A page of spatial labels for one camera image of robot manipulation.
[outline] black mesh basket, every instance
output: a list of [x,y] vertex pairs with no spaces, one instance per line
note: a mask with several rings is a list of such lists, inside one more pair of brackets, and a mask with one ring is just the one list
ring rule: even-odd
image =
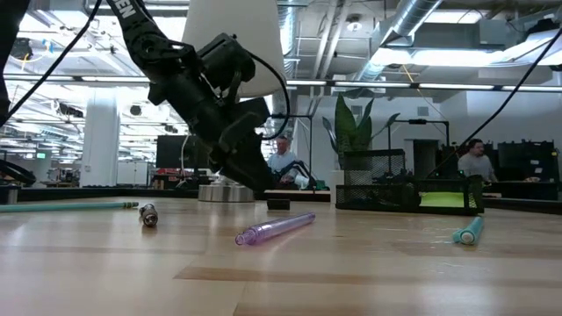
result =
[[370,185],[378,178],[398,175],[406,168],[404,150],[365,150],[343,155],[345,185]]
[[471,179],[400,180],[338,185],[335,207],[346,210],[475,216],[484,212],[482,184]]

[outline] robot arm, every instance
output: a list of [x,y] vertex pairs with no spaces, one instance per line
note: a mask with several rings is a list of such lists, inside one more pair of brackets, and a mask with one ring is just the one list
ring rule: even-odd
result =
[[[151,82],[148,99],[155,105],[169,102],[210,149],[213,172],[253,190],[273,188],[262,137],[255,133],[270,116],[267,104],[263,98],[234,102],[240,83],[256,73],[251,54],[235,36],[222,33],[196,52],[166,38],[142,0],[107,3],[119,19],[131,59]],[[218,97],[213,89],[228,89],[228,97]]]

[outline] yellow-green mat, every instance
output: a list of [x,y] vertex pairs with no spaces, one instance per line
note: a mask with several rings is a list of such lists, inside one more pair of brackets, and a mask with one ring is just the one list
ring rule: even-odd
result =
[[465,207],[465,196],[462,192],[420,192],[420,196],[420,206]]

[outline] purple plastic tube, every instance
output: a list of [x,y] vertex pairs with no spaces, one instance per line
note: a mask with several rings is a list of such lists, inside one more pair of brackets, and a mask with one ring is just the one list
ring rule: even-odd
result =
[[286,233],[292,229],[308,225],[314,222],[316,214],[308,212],[302,215],[293,216],[286,219],[275,219],[262,224],[248,227],[244,233],[239,233],[234,240],[236,245],[254,245],[258,242],[266,241],[281,233]]

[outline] wooden tabletop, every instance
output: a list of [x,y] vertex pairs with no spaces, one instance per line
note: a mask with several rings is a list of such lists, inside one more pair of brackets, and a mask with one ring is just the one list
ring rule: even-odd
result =
[[[347,212],[330,204],[139,200],[136,210],[0,213],[2,315],[560,315],[562,217],[486,210],[477,247],[451,243],[472,219]],[[246,226],[316,212],[254,247]]]

